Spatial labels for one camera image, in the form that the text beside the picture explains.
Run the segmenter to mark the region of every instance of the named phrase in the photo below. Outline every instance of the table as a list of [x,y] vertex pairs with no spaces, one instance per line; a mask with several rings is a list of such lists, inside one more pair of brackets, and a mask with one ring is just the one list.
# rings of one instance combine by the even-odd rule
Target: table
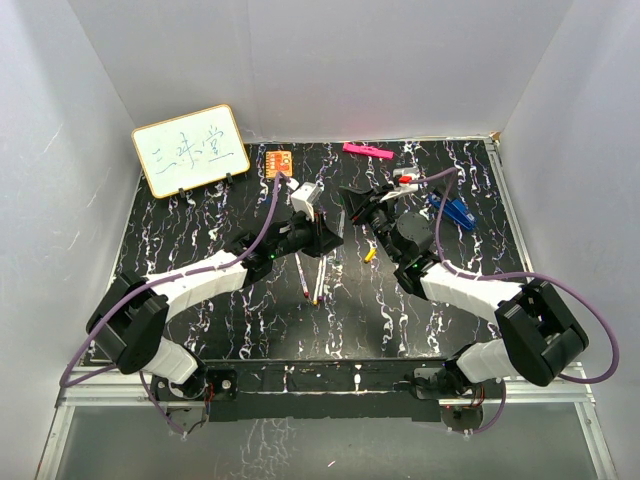
[[[145,275],[179,268],[212,255],[240,230],[261,227],[269,207],[272,180],[265,180],[265,153],[289,150],[294,178],[324,188],[320,206],[333,231],[344,215],[338,187],[368,189],[390,180],[394,168],[417,166],[424,175],[455,165],[458,196],[478,219],[466,232],[443,224],[447,256],[472,271],[522,270],[498,184],[482,140],[371,142],[395,152],[391,161],[342,152],[340,143],[247,145],[251,169],[187,192],[185,199],[155,199],[141,178],[122,242],[116,273],[132,269]],[[428,187],[402,200],[399,208],[418,211],[433,221]],[[281,201],[276,219],[290,206]],[[446,357],[473,341],[487,341],[497,329],[447,304],[405,294],[392,275],[394,266],[380,251],[362,262],[376,242],[364,227],[348,219],[344,246],[328,256],[328,295],[313,306],[302,293],[293,256],[277,260],[264,281],[218,296],[178,315],[166,335],[207,359],[338,359]],[[307,283],[315,284],[317,260],[300,255]],[[85,364],[100,362],[95,353]]]

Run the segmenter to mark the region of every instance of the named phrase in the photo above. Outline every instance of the blue stapler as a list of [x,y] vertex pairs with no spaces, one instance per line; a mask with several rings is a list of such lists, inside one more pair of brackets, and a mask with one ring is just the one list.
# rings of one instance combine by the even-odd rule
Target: blue stapler
[[[436,189],[427,197],[429,203],[440,208],[442,194]],[[444,214],[460,225],[465,230],[473,230],[476,226],[476,217],[469,213],[469,209],[457,198],[449,198],[444,205]]]

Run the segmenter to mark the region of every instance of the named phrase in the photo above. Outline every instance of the whiteboard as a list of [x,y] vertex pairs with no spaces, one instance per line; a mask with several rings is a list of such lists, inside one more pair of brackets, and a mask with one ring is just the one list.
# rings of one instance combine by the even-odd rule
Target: whiteboard
[[249,170],[249,158],[228,105],[136,128],[131,138],[156,198]]

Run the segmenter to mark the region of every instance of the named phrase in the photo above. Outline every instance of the pen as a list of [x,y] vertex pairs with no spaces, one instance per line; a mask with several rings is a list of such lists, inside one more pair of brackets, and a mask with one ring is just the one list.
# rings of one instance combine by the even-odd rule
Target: pen
[[320,300],[318,296],[320,295],[320,279],[322,275],[322,258],[318,262],[318,275],[316,275],[316,288],[313,290],[313,304],[317,305]]
[[302,293],[304,298],[309,298],[309,289],[307,288],[307,282],[304,279],[304,272],[302,271],[302,264],[300,263],[300,256],[298,252],[295,253],[296,264],[298,265],[298,273],[300,274],[300,284],[302,285]]
[[324,277],[327,275],[327,256],[322,257],[322,273],[320,274],[320,288],[318,291],[318,301],[324,300]]

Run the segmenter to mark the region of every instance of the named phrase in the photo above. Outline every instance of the red object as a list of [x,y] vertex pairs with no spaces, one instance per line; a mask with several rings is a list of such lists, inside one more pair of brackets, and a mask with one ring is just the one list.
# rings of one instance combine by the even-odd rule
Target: red object
[[390,150],[380,150],[374,147],[365,147],[364,145],[354,145],[353,143],[345,143],[342,146],[343,152],[358,153],[360,155],[367,155],[370,157],[384,158],[385,160],[391,160],[393,158],[393,152]]

